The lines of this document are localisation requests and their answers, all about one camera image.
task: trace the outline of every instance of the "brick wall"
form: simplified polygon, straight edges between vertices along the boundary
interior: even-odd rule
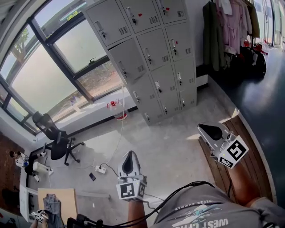
[[[16,166],[15,160],[10,157],[10,151],[24,152],[23,148],[0,132],[0,208],[19,215],[20,209],[6,205],[2,196],[2,189],[7,188],[14,191],[14,186],[19,189],[20,185],[21,169]]]

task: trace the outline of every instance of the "wooden platform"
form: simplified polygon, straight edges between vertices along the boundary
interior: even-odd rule
[[[229,130],[233,131],[234,135],[240,135],[245,141],[246,145],[249,147],[248,153],[241,159],[240,162],[249,173],[252,181],[257,184],[261,196],[272,200],[271,188],[265,167],[263,165],[259,152],[242,121],[238,116],[236,116],[235,118],[232,118],[223,124]],[[199,143],[210,166],[216,186],[218,186],[224,192],[228,193],[230,177],[227,167],[210,158],[210,148],[206,145],[201,137],[199,137]],[[233,188],[230,191],[230,198],[236,202],[235,191]]]

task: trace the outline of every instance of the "metal locker cabinet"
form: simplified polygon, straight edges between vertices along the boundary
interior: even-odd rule
[[[160,67],[151,72],[159,97],[176,93],[175,79],[171,65]]]
[[[195,85],[195,66],[193,57],[182,59],[174,64],[179,91],[192,90]]]
[[[148,74],[141,76],[133,85],[130,85],[129,92],[146,122],[154,123],[164,117]]]
[[[156,0],[164,24],[185,20],[186,13],[182,0]]]
[[[193,55],[188,23],[175,24],[165,29],[174,61]]]
[[[169,93],[160,97],[161,105],[165,116],[170,116],[179,112],[179,101],[177,92]]]
[[[106,46],[131,35],[115,0],[95,5],[87,10],[87,14]]]
[[[137,37],[150,70],[170,63],[170,57],[162,29]]]
[[[194,107],[197,104],[197,91],[194,90],[184,90],[179,92],[181,109],[187,109]]]
[[[134,39],[127,40],[109,51],[127,83],[132,83],[146,72]]]
[[[135,33],[160,25],[151,0],[121,0],[121,3]]]

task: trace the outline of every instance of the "wooden board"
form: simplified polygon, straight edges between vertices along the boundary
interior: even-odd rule
[[[46,194],[55,194],[56,197],[61,201],[61,219],[65,225],[67,225],[68,218],[76,219],[77,207],[75,200],[75,190],[69,189],[52,189],[52,188],[39,188],[38,189],[38,200],[39,208],[44,209],[43,199]]]
[[[250,137],[250,134],[246,130],[242,121],[238,116],[226,121],[223,123],[230,131],[233,131],[234,135],[240,135],[246,145],[249,148],[248,153],[241,159],[242,165],[245,167],[246,171],[250,175],[252,181],[258,186],[260,191],[260,195],[262,197],[267,197],[269,200],[272,200],[271,188],[268,180],[268,176],[260,157],[260,154]],[[216,186],[222,189],[226,194],[228,193],[228,187],[230,183],[230,176],[228,174],[227,168],[214,161],[214,159],[210,158],[210,148],[206,145],[201,137],[199,137],[199,143],[203,149],[203,152],[206,156],[208,164],[210,166],[211,172],[213,174]],[[235,199],[235,190],[232,188],[230,191],[230,198],[234,202]]]

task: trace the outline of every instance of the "tree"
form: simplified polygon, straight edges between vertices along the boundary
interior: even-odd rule
[[[26,49],[24,43],[27,41],[28,37],[29,37],[28,29],[25,28],[23,32],[20,34],[20,37],[18,38],[12,49],[13,55],[21,64],[24,63],[24,58],[26,56]]]

